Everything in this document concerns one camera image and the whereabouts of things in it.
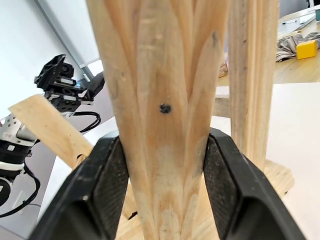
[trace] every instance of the wooden plank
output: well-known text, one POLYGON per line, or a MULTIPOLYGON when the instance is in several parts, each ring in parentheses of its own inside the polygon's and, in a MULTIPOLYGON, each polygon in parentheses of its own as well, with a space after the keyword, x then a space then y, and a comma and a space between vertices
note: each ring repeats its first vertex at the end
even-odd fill
MULTIPOLYGON (((266 160, 264 174, 280 197, 283 197, 295 183, 295 179, 289 168, 270 160, 266 160)), ((125 223, 119 223, 119 234, 117 234, 119 238, 117 239, 134 240, 135 236, 140 236, 141 239, 142 231, 138 226, 139 223, 136 222, 137 220, 134 220, 132 222, 130 221, 131 220, 126 221, 125 223)), ((215 225, 215 219, 212 214, 208 193, 203 178, 201 180, 201 187, 199 191, 199 201, 193 225, 192 239, 219 240, 217 228, 215 225)))
POLYGON ((87 5, 144 238, 190 239, 229 1, 87 5))
POLYGON ((45 97, 33 95, 9 110, 71 168, 91 153, 93 146, 45 97))
POLYGON ((229 17, 231 135, 265 167, 278 24, 278 0, 239 0, 229 17))

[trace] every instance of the black cable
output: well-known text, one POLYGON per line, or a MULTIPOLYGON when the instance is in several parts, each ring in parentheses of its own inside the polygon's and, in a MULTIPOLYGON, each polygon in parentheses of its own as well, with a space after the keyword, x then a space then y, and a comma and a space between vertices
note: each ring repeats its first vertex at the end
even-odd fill
POLYGON ((100 117, 99 113, 94 112, 94 111, 77 111, 73 114, 73 116, 95 116, 96 117, 95 121, 93 123, 91 123, 89 126, 82 129, 80 131, 80 133, 90 131, 90 130, 94 129, 95 127, 97 127, 101 123, 101 117, 100 117))
POLYGON ((39 191, 40 185, 41 185, 39 179, 36 178, 36 176, 33 174, 33 172, 28 168, 26 163, 24 163, 23 169, 24 169, 24 174, 28 174, 31 178, 33 178, 34 183, 35 183, 35 190, 27 200, 25 200, 22 204, 17 206, 15 209, 12 209, 11 211, 8 211, 6 213, 0 214, 0 218, 4 218, 4 217, 7 217, 7 216, 10 216, 12 214, 15 214, 15 213, 19 212, 25 206, 29 205, 36 198, 36 196, 38 194, 38 191, 39 191))
POLYGON ((37 206, 37 207, 41 208, 41 205, 36 204, 36 203, 29 203, 28 206, 37 206))

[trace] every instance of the light wood piece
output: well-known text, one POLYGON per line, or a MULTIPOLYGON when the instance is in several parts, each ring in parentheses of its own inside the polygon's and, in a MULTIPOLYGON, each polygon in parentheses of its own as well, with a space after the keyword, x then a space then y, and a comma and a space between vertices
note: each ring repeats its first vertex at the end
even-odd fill
POLYGON ((45 97, 33 95, 9 110, 71 168, 91 153, 93 146, 45 97))
POLYGON ((266 164, 277 19, 278 0, 238 0, 230 5, 231 136, 261 170, 266 164))
POLYGON ((230 118, 230 98, 229 95, 216 95, 213 116, 230 118))
MULTIPOLYGON (((290 169, 269 160, 266 160, 264 174, 280 197, 283 197, 295 183, 290 169)), ((119 222, 116 239, 143 239, 138 219, 135 216, 131 220, 127 220, 123 216, 119 222)), ((192 240, 219 240, 204 179, 201 180, 192 240)))
POLYGON ((229 1, 87 5, 144 238, 190 239, 229 1))

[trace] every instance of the white table surface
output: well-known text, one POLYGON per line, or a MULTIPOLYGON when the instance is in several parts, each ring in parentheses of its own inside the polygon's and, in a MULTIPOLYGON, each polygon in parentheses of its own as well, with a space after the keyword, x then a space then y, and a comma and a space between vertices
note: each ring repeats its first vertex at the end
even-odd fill
MULTIPOLYGON (((217 94, 228 94, 218 87, 217 94)), ((211 127, 230 135, 230 119, 213 116, 211 127)), ((84 136, 95 144, 117 129, 111 118, 84 136)), ((295 184, 283 202, 309 240, 320 239, 320 83, 273 86, 266 157, 292 170, 295 184)), ((43 198, 40 216, 71 169, 57 157, 43 198)))

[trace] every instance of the wooden base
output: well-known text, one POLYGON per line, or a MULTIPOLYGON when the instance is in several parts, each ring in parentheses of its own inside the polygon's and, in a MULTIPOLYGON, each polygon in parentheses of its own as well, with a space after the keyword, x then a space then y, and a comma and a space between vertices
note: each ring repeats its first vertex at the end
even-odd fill
MULTIPOLYGON (((266 160, 264 174, 267 176, 268 180, 280 197, 283 197, 295 183, 295 179, 289 168, 270 160, 266 160)), ((203 178, 199 192, 198 203, 197 214, 193 225, 192 239, 218 240, 219 236, 203 178)), ((137 206, 132 195, 131 186, 129 184, 116 235, 117 240, 144 239, 139 217, 135 216, 128 220, 129 216, 131 216, 135 211, 137 211, 137 206)))

